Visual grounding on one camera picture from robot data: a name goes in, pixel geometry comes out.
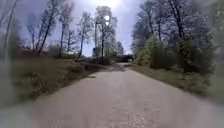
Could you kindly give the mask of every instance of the grass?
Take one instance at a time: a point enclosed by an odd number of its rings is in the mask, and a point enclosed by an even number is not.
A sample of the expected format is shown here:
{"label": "grass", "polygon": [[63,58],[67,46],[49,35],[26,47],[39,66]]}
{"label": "grass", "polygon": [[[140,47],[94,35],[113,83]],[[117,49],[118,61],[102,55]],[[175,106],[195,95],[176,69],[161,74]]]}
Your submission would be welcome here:
{"label": "grass", "polygon": [[210,85],[208,77],[202,77],[198,74],[184,76],[180,73],[166,70],[154,70],[143,66],[134,66],[131,69],[199,96],[205,96]]}
{"label": "grass", "polygon": [[224,105],[224,65],[217,65],[215,74],[211,77],[209,97],[220,105]]}
{"label": "grass", "polygon": [[54,59],[26,59],[12,63],[13,84],[21,100],[49,95],[99,70],[85,62]]}

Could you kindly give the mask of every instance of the paved path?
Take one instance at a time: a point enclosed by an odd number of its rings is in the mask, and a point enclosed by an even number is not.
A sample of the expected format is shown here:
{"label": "paved path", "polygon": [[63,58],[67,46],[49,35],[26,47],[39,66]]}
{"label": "paved path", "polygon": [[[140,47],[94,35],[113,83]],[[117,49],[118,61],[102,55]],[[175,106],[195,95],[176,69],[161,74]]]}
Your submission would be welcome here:
{"label": "paved path", "polygon": [[108,69],[0,112],[0,128],[223,128],[224,111],[126,69]]}

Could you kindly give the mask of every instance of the grass verge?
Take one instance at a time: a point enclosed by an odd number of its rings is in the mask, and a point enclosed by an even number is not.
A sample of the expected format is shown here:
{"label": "grass verge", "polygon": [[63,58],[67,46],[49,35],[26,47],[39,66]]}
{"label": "grass verge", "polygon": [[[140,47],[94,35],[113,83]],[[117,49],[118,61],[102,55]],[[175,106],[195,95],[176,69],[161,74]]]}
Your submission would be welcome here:
{"label": "grass verge", "polygon": [[12,63],[13,84],[20,100],[49,95],[98,71],[97,65],[54,59],[28,59]]}
{"label": "grass verge", "polygon": [[143,66],[134,66],[131,69],[199,96],[207,95],[207,90],[210,86],[209,78],[198,74],[188,74],[184,76],[180,73],[166,70],[153,70]]}

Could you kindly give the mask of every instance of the cloudy sky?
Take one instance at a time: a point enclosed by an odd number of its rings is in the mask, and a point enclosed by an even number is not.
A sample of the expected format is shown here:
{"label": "cloudy sky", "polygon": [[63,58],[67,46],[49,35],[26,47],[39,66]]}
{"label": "cloudy sky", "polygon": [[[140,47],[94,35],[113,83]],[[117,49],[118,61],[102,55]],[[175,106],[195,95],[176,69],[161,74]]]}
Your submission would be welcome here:
{"label": "cloudy sky", "polygon": [[[126,53],[130,53],[130,45],[132,42],[131,32],[135,23],[136,14],[139,11],[139,5],[143,0],[72,0],[75,3],[73,12],[74,23],[72,27],[74,29],[77,21],[79,21],[83,11],[95,13],[95,8],[99,5],[107,5],[111,7],[112,13],[118,19],[117,24],[117,40],[121,41]],[[40,14],[46,8],[47,0],[21,0],[17,7],[16,16],[21,20],[23,25],[23,35],[27,35],[25,25],[27,16],[33,12]],[[49,40],[56,40],[60,38],[60,29],[57,27],[54,34]],[[84,54],[91,56],[94,43],[85,45]]]}

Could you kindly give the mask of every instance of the bush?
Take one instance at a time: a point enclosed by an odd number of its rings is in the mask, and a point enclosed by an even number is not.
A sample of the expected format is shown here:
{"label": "bush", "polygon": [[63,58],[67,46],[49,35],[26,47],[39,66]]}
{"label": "bush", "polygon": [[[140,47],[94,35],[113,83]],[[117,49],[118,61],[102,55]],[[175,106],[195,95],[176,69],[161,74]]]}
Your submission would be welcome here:
{"label": "bush", "polygon": [[144,49],[137,55],[136,64],[149,66],[154,69],[169,70],[176,63],[175,54],[164,47],[164,44],[152,36]]}

